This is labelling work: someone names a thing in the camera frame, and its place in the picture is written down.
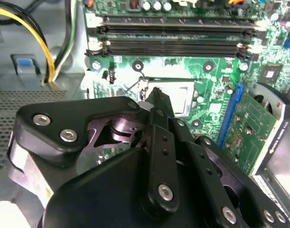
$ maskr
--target blue pcie slot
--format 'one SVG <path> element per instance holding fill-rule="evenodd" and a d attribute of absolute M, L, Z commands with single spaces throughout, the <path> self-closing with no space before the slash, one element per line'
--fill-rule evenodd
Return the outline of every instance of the blue pcie slot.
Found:
<path fill-rule="evenodd" d="M 222 126 L 221 126 L 219 135 L 218 135 L 217 140 L 216 140 L 216 144 L 221 148 L 223 147 L 224 140 L 225 140 L 225 137 L 227 134 L 227 130 L 229 128 L 232 116 L 234 114 L 236 104 L 240 101 L 240 99 L 242 97 L 242 93 L 243 93 L 243 85 L 242 85 L 242 83 L 238 82 L 238 87 L 237 87 L 235 93 L 232 94 L 230 97 L 228 107 L 227 107 L 227 110 L 225 112 L 225 116 L 224 116 L 224 119 L 222 122 Z"/>

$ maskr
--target ram slot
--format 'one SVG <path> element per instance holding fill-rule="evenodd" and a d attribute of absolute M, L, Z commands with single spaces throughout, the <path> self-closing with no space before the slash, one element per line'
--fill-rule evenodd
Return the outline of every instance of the ram slot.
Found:
<path fill-rule="evenodd" d="M 220 27 L 178 27 L 178 26 L 125 26 L 110 25 L 97 27 L 96 32 L 101 35 L 152 35 L 152 36 L 236 36 L 255 37 L 257 32 L 254 29 L 220 28 Z"/>
<path fill-rule="evenodd" d="M 109 39 L 109 55 L 235 57 L 237 41 Z"/>
<path fill-rule="evenodd" d="M 220 18 L 195 18 L 195 17 L 158 17 L 158 16 L 98 16 L 102 17 L 104 26 L 179 26 L 179 27 L 220 27 L 257 29 L 259 26 L 250 19 L 220 19 Z"/>

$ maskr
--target mounting hole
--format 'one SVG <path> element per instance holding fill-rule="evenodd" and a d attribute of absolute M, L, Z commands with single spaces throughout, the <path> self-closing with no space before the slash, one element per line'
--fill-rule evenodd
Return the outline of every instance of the mounting hole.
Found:
<path fill-rule="evenodd" d="M 169 154 L 169 152 L 168 152 L 166 149 L 162 150 L 162 153 L 163 153 L 165 156 L 168 156 L 168 154 Z"/>
<path fill-rule="evenodd" d="M 141 72 L 144 68 L 144 64 L 141 61 L 134 61 L 132 63 L 132 69 L 136 72 Z"/>
<path fill-rule="evenodd" d="M 214 69 L 214 64 L 211 61 L 206 62 L 203 65 L 203 71 L 206 72 L 206 73 L 209 73 L 209 72 L 213 71 L 213 69 Z"/>
<path fill-rule="evenodd" d="M 209 174 L 209 175 L 212 175 L 212 172 L 210 169 L 206 169 L 206 172 Z"/>
<path fill-rule="evenodd" d="M 200 126 L 202 126 L 202 122 L 200 121 L 200 120 L 194 120 L 194 121 L 192 121 L 192 126 L 194 126 L 194 127 L 200 127 Z"/>
<path fill-rule="evenodd" d="M 257 95 L 257 96 L 254 97 L 254 99 L 255 99 L 258 103 L 262 104 L 262 105 L 264 106 L 264 108 L 265 108 L 266 110 L 268 110 L 268 112 L 270 112 L 270 113 L 272 114 L 272 107 L 271 107 L 270 102 L 266 102 L 266 103 L 263 104 L 263 100 L 264 100 L 264 96 L 263 96 L 263 95 Z"/>
<path fill-rule="evenodd" d="M 274 223 L 274 218 L 269 211 L 263 210 L 263 213 L 269 222 Z"/>
<path fill-rule="evenodd" d="M 278 220 L 280 220 L 280 222 L 286 223 L 284 216 L 280 212 L 276 211 L 275 214 L 276 214 Z"/>

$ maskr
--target motherboard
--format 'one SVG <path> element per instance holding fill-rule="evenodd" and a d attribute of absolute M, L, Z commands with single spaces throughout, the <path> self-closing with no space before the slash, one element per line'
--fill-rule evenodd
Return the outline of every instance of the motherboard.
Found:
<path fill-rule="evenodd" d="M 290 100 L 289 0 L 85 0 L 84 19 L 93 98 L 139 102 L 158 87 L 194 137 L 207 135 L 245 173 L 257 172 L 283 118 L 249 90 L 258 82 Z M 248 118 L 256 113 L 262 119 Z"/>

